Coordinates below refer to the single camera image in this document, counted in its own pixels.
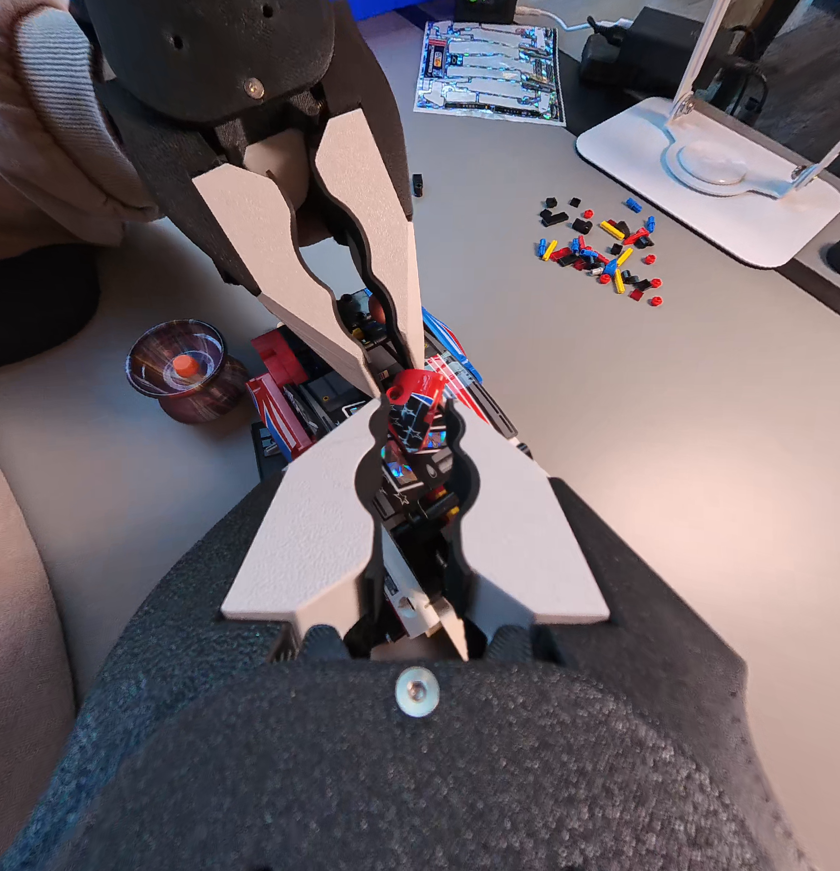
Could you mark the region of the black device green display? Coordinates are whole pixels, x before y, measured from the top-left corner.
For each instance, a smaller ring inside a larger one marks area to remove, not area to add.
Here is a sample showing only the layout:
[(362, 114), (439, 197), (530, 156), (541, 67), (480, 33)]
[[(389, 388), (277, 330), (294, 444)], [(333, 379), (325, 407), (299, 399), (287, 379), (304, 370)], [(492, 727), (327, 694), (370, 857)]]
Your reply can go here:
[(468, 24), (513, 24), (518, 1), (454, 2), (453, 21)]

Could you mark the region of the person's left forearm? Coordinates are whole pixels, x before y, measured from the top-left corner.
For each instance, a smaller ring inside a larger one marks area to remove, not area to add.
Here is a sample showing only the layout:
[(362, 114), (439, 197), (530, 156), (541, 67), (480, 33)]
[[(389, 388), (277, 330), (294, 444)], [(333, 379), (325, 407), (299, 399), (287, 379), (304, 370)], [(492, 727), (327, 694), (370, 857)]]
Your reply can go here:
[(119, 245), (161, 215), (94, 93), (94, 53), (67, 2), (0, 1), (0, 260)]

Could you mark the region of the black power adapter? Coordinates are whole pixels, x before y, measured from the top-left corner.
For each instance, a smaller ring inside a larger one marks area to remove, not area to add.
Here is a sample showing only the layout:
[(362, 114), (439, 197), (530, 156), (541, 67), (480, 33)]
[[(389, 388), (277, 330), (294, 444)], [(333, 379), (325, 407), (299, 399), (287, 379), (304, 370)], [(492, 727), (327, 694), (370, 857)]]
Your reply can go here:
[[(704, 26), (652, 7), (641, 9), (629, 26), (602, 24), (591, 16), (587, 24), (591, 35), (578, 63), (581, 84), (672, 100)], [(719, 28), (692, 84), (693, 96), (755, 125), (769, 95), (767, 76), (756, 60), (757, 45), (753, 30), (744, 24)]]

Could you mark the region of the purple swirl yo-yo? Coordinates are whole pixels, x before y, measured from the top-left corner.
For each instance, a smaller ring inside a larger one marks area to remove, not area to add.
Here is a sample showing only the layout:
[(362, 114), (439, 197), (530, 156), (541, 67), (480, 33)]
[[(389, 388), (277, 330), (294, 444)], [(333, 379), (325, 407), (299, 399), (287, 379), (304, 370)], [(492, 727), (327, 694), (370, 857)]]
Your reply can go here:
[(197, 319), (166, 321), (134, 343), (125, 360), (130, 385), (188, 425), (216, 421), (247, 396), (249, 372), (217, 328)]

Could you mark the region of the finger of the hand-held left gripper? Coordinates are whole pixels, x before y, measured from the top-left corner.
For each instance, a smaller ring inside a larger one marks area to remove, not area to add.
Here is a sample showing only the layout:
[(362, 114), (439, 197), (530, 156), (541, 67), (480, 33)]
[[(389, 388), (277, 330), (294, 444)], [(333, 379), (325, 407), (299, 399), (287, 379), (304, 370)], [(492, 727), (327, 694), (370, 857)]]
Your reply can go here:
[(354, 387), (379, 397), (380, 387), (361, 344), (342, 324), (335, 296), (299, 254), (295, 212), (276, 181), (222, 165), (193, 183), (259, 287), (262, 304)]
[(406, 216), (361, 107), (331, 117), (314, 153), (324, 196), (354, 240), (360, 274), (381, 300), (405, 368), (425, 361), (421, 289), (412, 219)]

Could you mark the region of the blue storage bin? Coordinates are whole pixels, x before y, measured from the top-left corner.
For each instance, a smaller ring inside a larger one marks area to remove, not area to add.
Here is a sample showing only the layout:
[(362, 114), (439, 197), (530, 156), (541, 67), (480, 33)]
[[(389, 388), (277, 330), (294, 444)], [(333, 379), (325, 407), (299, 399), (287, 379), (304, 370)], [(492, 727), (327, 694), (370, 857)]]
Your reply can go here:
[(424, 13), (429, 13), (434, 19), (441, 19), (452, 14), (455, 1), (349, 1), (349, 7), (355, 19), (362, 21), (380, 16), (388, 12), (406, 10), (418, 7)]

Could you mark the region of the lego race car model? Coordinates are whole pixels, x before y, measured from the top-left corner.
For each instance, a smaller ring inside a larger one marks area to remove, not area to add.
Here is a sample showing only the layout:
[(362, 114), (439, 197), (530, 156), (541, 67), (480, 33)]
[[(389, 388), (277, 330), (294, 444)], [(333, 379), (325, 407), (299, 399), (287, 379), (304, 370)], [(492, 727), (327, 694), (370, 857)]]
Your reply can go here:
[[(479, 631), (459, 619), (444, 596), (449, 526), (458, 496), (448, 483), (452, 466), (444, 405), (458, 400), (524, 453), (518, 431), (492, 397), (457, 335), (422, 308), (425, 369), (446, 378), (444, 396), (430, 411), (416, 400), (408, 420), (391, 427), (382, 451), (382, 485), (374, 507), (382, 521), (384, 596), (387, 605), (374, 630), (358, 629), (359, 649), (401, 637), (431, 636), (440, 630), (462, 659), (483, 649)], [(370, 398), (339, 376), (287, 326), (252, 340), (266, 372), (247, 388), (261, 419), (253, 426), (254, 451), (262, 480), (321, 441)]]

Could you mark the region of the pile of small lego pieces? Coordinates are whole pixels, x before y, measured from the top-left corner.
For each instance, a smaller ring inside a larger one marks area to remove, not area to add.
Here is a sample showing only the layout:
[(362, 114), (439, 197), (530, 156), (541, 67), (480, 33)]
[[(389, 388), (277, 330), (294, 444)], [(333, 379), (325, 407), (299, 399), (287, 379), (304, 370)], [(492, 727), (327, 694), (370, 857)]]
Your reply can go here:
[(577, 271), (601, 288), (651, 308), (663, 304), (663, 279), (656, 274), (656, 215), (632, 197), (623, 202), (627, 219), (605, 217), (579, 198), (570, 199), (566, 210), (559, 206), (555, 197), (546, 198), (537, 216), (547, 232), (532, 245), (538, 260)]

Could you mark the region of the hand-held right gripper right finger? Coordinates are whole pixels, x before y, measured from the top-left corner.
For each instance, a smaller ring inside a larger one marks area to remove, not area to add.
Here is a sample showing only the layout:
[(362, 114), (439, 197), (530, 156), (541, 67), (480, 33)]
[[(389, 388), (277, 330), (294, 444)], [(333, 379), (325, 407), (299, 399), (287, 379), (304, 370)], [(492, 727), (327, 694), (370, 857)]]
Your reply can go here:
[(586, 626), (610, 618), (558, 499), (561, 482), (465, 404), (447, 406), (451, 527), (447, 598), (491, 643), (507, 626)]

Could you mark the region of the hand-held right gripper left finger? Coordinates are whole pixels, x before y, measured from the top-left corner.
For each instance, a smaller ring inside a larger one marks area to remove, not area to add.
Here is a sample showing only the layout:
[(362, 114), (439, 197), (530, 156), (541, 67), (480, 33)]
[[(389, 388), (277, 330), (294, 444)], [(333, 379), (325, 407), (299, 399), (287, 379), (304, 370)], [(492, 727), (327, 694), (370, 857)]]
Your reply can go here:
[(361, 618), (389, 410), (388, 400), (370, 400), (288, 465), (221, 603), (226, 619), (347, 633)]

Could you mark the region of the holographic sticker sheet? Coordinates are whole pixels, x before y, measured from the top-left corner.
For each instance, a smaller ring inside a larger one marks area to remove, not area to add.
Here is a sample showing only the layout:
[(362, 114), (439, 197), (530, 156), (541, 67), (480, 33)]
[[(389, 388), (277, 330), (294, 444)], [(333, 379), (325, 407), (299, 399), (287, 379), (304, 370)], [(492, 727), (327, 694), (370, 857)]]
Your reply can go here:
[(428, 22), (414, 111), (563, 127), (558, 61), (556, 27)]

